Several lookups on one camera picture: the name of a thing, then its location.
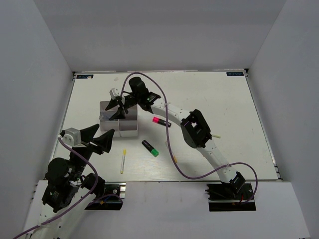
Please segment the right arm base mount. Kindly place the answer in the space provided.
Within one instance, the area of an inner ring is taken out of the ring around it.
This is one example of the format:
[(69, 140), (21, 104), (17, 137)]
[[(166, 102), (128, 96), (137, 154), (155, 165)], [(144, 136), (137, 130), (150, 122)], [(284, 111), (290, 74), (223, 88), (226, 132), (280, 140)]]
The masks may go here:
[(207, 184), (205, 190), (208, 195), (208, 205), (210, 212), (249, 212), (256, 211), (254, 197), (246, 203), (246, 201), (253, 196), (253, 189), (250, 183), (240, 189), (239, 193), (234, 195), (222, 184)]

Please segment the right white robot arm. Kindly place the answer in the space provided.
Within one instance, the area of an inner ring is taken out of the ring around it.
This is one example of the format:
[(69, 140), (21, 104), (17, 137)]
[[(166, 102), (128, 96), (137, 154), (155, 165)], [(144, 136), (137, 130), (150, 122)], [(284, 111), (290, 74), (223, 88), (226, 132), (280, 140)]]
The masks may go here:
[(116, 88), (110, 90), (111, 100), (105, 110), (118, 108), (111, 116), (111, 120), (125, 119), (128, 109), (138, 105), (146, 112), (162, 116), (167, 122), (175, 123), (180, 126), (186, 144), (198, 150), (218, 174), (225, 187), (226, 195), (235, 199), (243, 193), (245, 178), (217, 148), (210, 127), (201, 111), (188, 111), (169, 104), (165, 94), (158, 95), (149, 91), (140, 77), (126, 78), (125, 82), (129, 83), (131, 88), (125, 96), (123, 90)]

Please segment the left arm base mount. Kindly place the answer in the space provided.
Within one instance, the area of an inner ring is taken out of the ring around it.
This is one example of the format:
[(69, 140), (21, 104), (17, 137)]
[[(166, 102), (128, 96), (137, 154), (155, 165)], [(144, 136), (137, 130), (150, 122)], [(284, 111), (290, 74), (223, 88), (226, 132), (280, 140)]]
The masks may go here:
[(122, 208), (126, 193), (126, 183), (105, 183), (104, 188), (104, 195), (91, 202), (85, 210), (119, 211)]

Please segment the green black highlighter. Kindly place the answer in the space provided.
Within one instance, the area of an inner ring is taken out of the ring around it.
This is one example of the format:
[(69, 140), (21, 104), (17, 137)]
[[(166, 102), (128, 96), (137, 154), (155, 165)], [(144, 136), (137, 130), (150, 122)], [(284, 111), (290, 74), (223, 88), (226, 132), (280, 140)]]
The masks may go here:
[(157, 157), (159, 155), (159, 152), (146, 140), (142, 141), (142, 145), (150, 152), (150, 154), (154, 157)]

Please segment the yellow capped white marker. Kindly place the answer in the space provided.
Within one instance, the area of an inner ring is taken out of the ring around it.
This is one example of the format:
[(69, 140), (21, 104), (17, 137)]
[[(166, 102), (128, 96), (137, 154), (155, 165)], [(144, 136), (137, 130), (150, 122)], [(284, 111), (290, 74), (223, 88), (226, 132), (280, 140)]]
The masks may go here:
[(175, 157), (175, 155), (174, 155), (172, 149), (169, 147), (167, 141), (165, 142), (165, 145), (166, 145), (167, 149), (169, 150), (169, 152), (171, 152), (171, 154), (172, 154), (172, 156), (173, 156), (173, 159), (174, 159), (174, 162), (177, 163), (177, 159), (176, 159), (176, 157)]

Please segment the clear glue bottle blue cap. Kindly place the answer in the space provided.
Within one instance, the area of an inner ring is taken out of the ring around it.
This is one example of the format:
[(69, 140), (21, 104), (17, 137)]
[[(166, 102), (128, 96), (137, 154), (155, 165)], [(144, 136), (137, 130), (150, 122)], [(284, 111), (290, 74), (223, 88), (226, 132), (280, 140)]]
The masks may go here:
[(111, 117), (115, 114), (115, 112), (100, 112), (99, 120), (100, 121), (110, 121)]

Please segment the pink black highlighter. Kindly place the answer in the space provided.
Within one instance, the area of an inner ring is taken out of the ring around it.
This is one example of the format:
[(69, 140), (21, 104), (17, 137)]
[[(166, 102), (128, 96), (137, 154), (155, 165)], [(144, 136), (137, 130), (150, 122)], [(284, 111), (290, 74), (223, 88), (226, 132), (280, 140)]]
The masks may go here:
[(162, 126), (167, 126), (167, 127), (171, 127), (171, 123), (170, 122), (166, 122), (166, 120), (157, 118), (157, 117), (153, 117), (152, 122), (156, 123), (156, 124), (160, 124)]

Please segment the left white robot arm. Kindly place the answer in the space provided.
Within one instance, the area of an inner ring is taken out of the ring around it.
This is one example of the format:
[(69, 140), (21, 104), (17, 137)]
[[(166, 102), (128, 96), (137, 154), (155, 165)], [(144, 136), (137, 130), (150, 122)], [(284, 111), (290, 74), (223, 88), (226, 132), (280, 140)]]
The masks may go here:
[(32, 239), (67, 239), (85, 209), (106, 196), (105, 180), (89, 160), (94, 153), (110, 152), (115, 131), (95, 137), (99, 127), (69, 128), (58, 135), (60, 145), (70, 152), (69, 158), (56, 157), (49, 162), (38, 223), (16, 235), (17, 239), (26, 234)]

